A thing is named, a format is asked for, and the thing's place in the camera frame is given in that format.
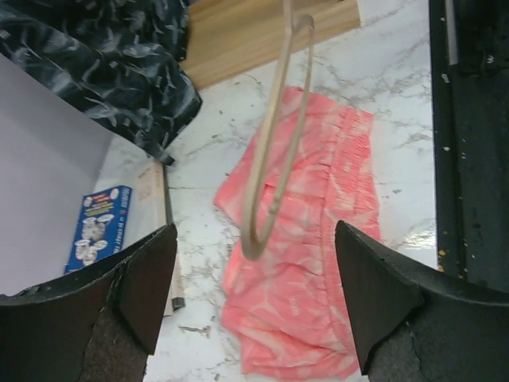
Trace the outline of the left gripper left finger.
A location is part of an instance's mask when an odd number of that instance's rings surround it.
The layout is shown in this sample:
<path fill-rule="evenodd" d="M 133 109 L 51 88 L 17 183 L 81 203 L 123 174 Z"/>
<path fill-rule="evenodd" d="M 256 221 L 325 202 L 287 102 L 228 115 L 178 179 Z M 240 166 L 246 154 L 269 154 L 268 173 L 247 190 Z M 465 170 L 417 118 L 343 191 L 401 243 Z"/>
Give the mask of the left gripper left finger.
<path fill-rule="evenodd" d="M 1 296 L 3 381 L 141 381 L 177 253 L 165 225 L 58 279 Z"/>

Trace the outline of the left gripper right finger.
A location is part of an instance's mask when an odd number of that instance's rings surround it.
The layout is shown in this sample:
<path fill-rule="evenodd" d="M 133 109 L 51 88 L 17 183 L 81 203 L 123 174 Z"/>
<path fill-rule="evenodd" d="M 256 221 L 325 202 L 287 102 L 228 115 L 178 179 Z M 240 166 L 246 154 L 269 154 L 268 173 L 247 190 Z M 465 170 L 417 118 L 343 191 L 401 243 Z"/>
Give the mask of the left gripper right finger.
<path fill-rule="evenodd" d="M 434 270 L 350 224 L 335 232 L 359 368 L 371 381 L 506 381 L 508 295 Z"/>

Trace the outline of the pink patterned shorts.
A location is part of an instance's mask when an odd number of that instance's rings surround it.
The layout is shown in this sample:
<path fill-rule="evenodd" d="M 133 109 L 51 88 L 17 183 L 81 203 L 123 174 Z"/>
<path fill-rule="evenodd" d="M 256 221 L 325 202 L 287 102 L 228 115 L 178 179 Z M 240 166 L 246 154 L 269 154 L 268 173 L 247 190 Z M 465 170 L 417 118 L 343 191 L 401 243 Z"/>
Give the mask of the pink patterned shorts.
<path fill-rule="evenodd" d="M 246 374 L 344 379 L 358 370 L 336 259 L 344 220 L 379 238 L 373 117 L 313 93 L 274 230 L 260 260 L 235 246 L 223 276 L 223 326 Z"/>

